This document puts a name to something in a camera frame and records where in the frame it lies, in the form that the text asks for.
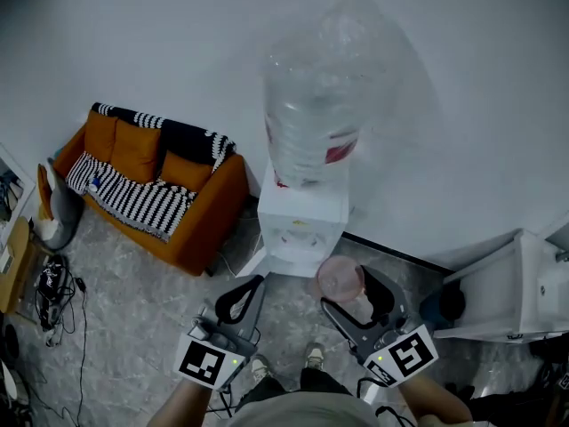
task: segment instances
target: black and white striped blanket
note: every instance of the black and white striped blanket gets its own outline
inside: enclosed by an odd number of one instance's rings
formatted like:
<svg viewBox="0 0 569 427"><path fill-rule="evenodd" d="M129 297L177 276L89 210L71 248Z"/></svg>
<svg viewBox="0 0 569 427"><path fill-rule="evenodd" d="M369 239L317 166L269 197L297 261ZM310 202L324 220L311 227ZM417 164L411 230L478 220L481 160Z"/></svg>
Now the black and white striped blanket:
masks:
<svg viewBox="0 0 569 427"><path fill-rule="evenodd" d="M89 190L92 179L99 179L96 192ZM120 174L87 152L76 161L66 179L78 195L88 193L120 222L168 242L197 193L158 179L137 183Z"/></svg>
<svg viewBox="0 0 569 427"><path fill-rule="evenodd" d="M91 109L131 125L160 129L159 166L166 151L170 150L196 163L211 165L214 173L235 153L235 143L220 133L99 102ZM94 178L99 179L100 186L96 192L91 192L88 186ZM109 163L103 163L87 152L71 168L66 182L78 195L89 193L100 207L120 222L164 242L170 240L197 195L195 191L160 179L144 184L131 181Z"/></svg>

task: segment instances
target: white wall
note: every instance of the white wall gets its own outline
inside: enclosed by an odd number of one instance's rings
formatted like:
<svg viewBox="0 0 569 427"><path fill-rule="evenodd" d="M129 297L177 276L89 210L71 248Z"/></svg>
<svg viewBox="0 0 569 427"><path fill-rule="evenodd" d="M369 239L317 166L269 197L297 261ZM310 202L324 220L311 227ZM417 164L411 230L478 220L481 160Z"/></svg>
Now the white wall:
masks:
<svg viewBox="0 0 569 427"><path fill-rule="evenodd" d="M94 101L267 160L259 58L336 0L0 0L0 139L32 177ZM348 231L447 266L569 209L569 0L377 0L424 63L366 130Z"/></svg>

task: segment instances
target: shoe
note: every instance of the shoe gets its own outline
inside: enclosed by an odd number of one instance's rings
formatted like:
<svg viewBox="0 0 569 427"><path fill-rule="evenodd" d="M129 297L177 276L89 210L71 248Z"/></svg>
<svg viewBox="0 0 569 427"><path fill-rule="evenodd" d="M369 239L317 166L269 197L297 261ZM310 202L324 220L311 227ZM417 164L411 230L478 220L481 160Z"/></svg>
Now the shoe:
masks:
<svg viewBox="0 0 569 427"><path fill-rule="evenodd" d="M251 373L255 384L259 384L265 376L271 376L270 370L268 369L267 358L260 354L255 354L252 357Z"/></svg>
<svg viewBox="0 0 569 427"><path fill-rule="evenodd" d="M311 342L306 347L306 363L305 368L315 368L324 371L324 345L321 343Z"/></svg>

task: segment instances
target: electrical cord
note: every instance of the electrical cord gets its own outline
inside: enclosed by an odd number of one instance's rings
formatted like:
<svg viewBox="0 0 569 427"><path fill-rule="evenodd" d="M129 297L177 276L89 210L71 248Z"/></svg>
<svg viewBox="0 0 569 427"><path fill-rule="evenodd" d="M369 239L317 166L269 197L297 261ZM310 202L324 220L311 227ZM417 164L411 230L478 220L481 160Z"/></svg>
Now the electrical cord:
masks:
<svg viewBox="0 0 569 427"><path fill-rule="evenodd" d="M380 387L384 387L383 384L382 384L380 381L378 381L378 380L376 380L376 379L374 379L374 378L370 378L370 377L367 377L367 376L365 376L364 378L360 378L360 379L357 381L357 392L356 392L357 397L358 397L359 399L362 398L362 397L361 397L361 395L362 395L362 383L365 382L365 381L367 381L367 382L369 382L369 383L377 384L377 385L380 386ZM383 412L385 412L385 411L389 411L393 416L395 416L395 418L396 418L397 421L399 422L399 425L401 425L402 427L406 427L405 424L403 424L403 421L406 421L409 425L411 425L411 427L415 427L414 424L413 424L411 421L409 421L409 419L407 419L407 418L404 417L404 416L398 415L398 414L396 413L396 411L395 411L392 407L385 407L385 406L384 406L384 407L379 407L379 408L375 411L375 416L377 417L377 416L379 416L381 413L383 413Z"/></svg>
<svg viewBox="0 0 569 427"><path fill-rule="evenodd" d="M83 333L83 357L81 359L81 367L79 370L79 392L81 394L81 397L79 399L79 405L77 407L77 414L76 414L75 419L67 407L63 407L61 409L61 411L58 412L55 408L50 407L47 403L45 403L39 397L39 395L37 394L37 391L34 389L34 387L30 383L26 383L26 385L28 386L30 391L34 394L37 401L39 401L40 406L43 409L48 410L48 411L52 411L62 421L65 420L65 417L66 417L65 413L67 413L68 417L71 420L71 422L73 423L73 425L75 427L81 427L80 416L81 416L81 409L83 408L83 401L84 401L83 369L84 369L84 363L85 363L85 358L86 358L86 349L87 349L87 314L85 311L85 301L86 301L86 297L87 297L87 288L85 286L84 281L81 278L74 277L73 274L71 273L71 271L68 270L67 268L66 268L66 271L68 272L69 276L71 277L71 281L69 282L69 286L61 286L60 289L64 289L64 288L68 289L68 294L67 294L68 299L61 305L59 315L58 315L57 320L55 321L53 327L56 327L57 325L61 325L61 336L63 336L63 332L65 332L66 334L73 334L76 331L75 312L73 310L73 304L71 303L71 300L75 296L76 290L78 288L79 291L81 291L83 293L83 300L81 301L81 310L83 311L83 318L84 318L84 333ZM67 330L67 328L65 327L65 320L64 320L65 317L63 316L64 310L68 305L71 305L71 311L72 311L72 315L73 315L72 316L73 330L70 330L70 331Z"/></svg>
<svg viewBox="0 0 569 427"><path fill-rule="evenodd" d="M540 400L543 400L543 397L538 397L537 399L531 399L531 400L525 400L523 402L519 402L519 403L513 403L511 405L507 405L505 407L500 407L498 409L496 409L495 411L493 411L487 418L486 418L486 427L488 427L490 425L490 419L499 414L501 411L505 411L507 409L511 409L512 407L519 407L521 405L527 405L528 403L533 403L533 402L537 402Z"/></svg>
<svg viewBox="0 0 569 427"><path fill-rule="evenodd" d="M228 270L229 273L233 276L236 277L235 272L231 269L231 266L229 266L228 260L225 258L225 256L223 256L222 252L217 252L219 256L221 256L221 259L225 262L225 265L228 266Z"/></svg>
<svg viewBox="0 0 569 427"><path fill-rule="evenodd" d="M225 397L223 397L223 394L229 394L229 403L227 403L227 401L225 400ZM223 408L211 408L208 405L208 410L206 410L206 413L214 413L217 417L219 417L221 419L221 417L218 415L218 412L220 411L225 411L227 412L229 417L233 417L233 415L231 414L231 409L237 408L237 406L233 407L233 391L231 390L231 385L229 385L229 387L227 388L226 391L224 392L220 392L220 398L221 398L221 402L223 403Z"/></svg>
<svg viewBox="0 0 569 427"><path fill-rule="evenodd" d="M401 425L401 427L406 427L405 424L403 423L403 421L406 421L407 423L409 423L409 425L411 425L411 427L415 427L414 424L411 421L409 421L409 419L407 419L404 416L398 415L392 407L379 407L379 408L377 408L375 410L375 417L378 417L381 413L384 413L385 411L388 411L393 416L395 416L395 418L397 419L397 421L399 422L399 425Z"/></svg>
<svg viewBox="0 0 569 427"><path fill-rule="evenodd" d="M252 253L255 254L257 252L257 247L259 246L259 242L260 242L260 236L262 235L262 232L259 233L259 236L257 236L257 242L255 242L255 247L252 250Z"/></svg>
<svg viewBox="0 0 569 427"><path fill-rule="evenodd" d="M228 402L225 401L225 397L223 397L223 392L220 392L220 397L221 401L223 402L223 406L228 412L228 416L233 417L233 415L231 414L231 410L229 409L229 406L231 405L231 399L229 399L229 405L228 405Z"/></svg>

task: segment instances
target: pink cup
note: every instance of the pink cup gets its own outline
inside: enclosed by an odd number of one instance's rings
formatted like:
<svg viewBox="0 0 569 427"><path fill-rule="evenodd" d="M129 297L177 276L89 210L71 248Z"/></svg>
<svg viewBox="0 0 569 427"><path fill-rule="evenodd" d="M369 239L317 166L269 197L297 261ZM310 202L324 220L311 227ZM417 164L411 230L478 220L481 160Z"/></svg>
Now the pink cup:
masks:
<svg viewBox="0 0 569 427"><path fill-rule="evenodd" d="M349 302L364 289L364 272L351 258L335 255L328 258L317 271L319 294L333 302Z"/></svg>

